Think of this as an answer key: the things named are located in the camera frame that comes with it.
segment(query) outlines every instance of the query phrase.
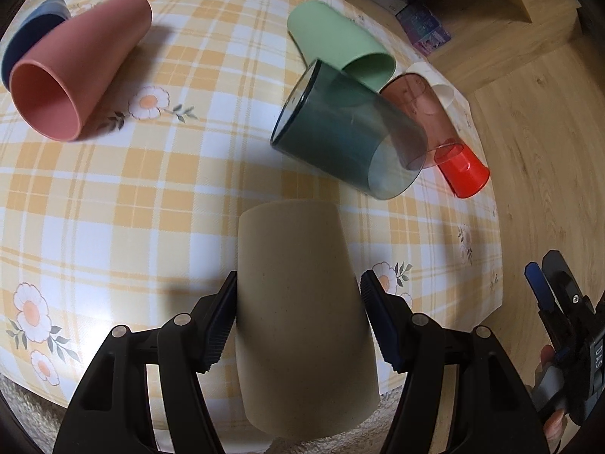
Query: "tablecloth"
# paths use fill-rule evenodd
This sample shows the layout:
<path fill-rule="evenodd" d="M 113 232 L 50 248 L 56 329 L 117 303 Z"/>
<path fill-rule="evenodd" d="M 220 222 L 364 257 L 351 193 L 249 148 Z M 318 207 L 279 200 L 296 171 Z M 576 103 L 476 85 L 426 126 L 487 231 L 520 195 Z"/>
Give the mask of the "tablecloth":
<path fill-rule="evenodd" d="M 26 1 L 0 53 L 42 1 Z M 103 0 L 65 1 L 78 14 Z M 149 0 L 152 29 L 81 141 L 40 136 L 0 89 L 0 372 L 66 406 L 111 327 L 158 327 L 216 292 L 237 267 L 239 215 L 283 198 L 336 203 L 356 274 L 373 268 L 443 326 L 469 330 L 501 304 L 491 182 L 459 200 L 426 169 L 377 201 L 270 148 L 305 69 L 286 29 L 303 1 Z M 396 73 L 423 59 L 342 0 L 323 1 L 379 39 Z M 448 113 L 485 160 L 458 92 Z M 381 391 L 400 385 L 379 351 L 377 362 Z M 232 338 L 200 381 L 219 434 L 246 429 Z M 149 394 L 162 427 L 157 371 Z"/>

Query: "blue cup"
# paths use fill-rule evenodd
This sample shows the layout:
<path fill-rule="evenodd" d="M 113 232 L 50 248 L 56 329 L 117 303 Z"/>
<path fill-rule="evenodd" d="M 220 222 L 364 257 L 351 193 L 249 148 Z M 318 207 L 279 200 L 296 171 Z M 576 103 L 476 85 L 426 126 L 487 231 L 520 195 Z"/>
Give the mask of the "blue cup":
<path fill-rule="evenodd" d="M 14 65 L 34 45 L 56 26 L 71 17 L 63 0 L 46 0 L 23 21 L 8 43 L 2 58 L 2 83 L 8 89 L 8 79 Z"/>

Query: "wooden shelf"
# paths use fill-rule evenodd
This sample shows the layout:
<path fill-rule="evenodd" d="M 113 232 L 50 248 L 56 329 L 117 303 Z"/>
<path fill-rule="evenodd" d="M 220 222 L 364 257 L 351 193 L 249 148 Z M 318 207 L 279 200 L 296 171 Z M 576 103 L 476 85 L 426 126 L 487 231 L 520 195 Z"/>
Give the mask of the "wooden shelf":
<path fill-rule="evenodd" d="M 408 42 L 397 19 L 370 0 L 346 0 Z M 428 57 L 470 93 L 579 35 L 576 0 L 427 0 L 452 40 Z"/>

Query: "yellow checkered tablecloth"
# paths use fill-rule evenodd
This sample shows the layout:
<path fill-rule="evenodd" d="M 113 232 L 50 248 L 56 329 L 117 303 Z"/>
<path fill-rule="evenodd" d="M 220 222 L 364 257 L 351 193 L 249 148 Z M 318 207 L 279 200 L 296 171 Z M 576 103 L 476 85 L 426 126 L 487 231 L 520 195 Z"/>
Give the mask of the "yellow checkered tablecloth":
<path fill-rule="evenodd" d="M 27 0 L 2 40 L 44 0 Z M 73 14 L 102 0 L 65 0 Z M 501 304 L 491 182 L 454 197 L 437 169 L 377 201 L 286 158 L 268 139 L 304 63 L 286 30 L 305 0 L 149 0 L 153 24 L 90 124 L 95 137 L 43 138 L 0 90 L 0 372 L 67 405 L 111 327 L 163 324 L 236 268 L 239 215 L 282 198 L 340 206 L 358 275 L 441 324 L 470 329 Z M 342 0 L 323 0 L 397 58 L 422 58 Z M 482 159 L 467 101 L 448 113 Z M 402 381 L 377 353 L 381 391 Z M 246 429 L 229 340 L 201 377 L 219 432 Z M 162 426 L 157 376 L 150 381 Z"/>

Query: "leaf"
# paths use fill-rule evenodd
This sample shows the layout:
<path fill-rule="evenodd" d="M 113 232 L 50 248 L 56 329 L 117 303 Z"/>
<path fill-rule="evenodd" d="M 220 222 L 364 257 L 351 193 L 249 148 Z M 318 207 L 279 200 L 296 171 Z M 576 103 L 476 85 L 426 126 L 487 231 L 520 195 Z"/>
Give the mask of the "leaf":
<path fill-rule="evenodd" d="M 64 348 L 67 354 L 72 357 L 76 362 L 80 363 L 80 359 L 78 358 L 78 354 L 75 353 L 74 350 L 69 350 L 69 348 Z"/>
<path fill-rule="evenodd" d="M 57 345 L 57 354 L 59 355 L 59 358 L 64 363 L 65 362 L 65 355 L 63 354 L 63 350 L 61 349 L 61 347 L 59 345 Z"/>

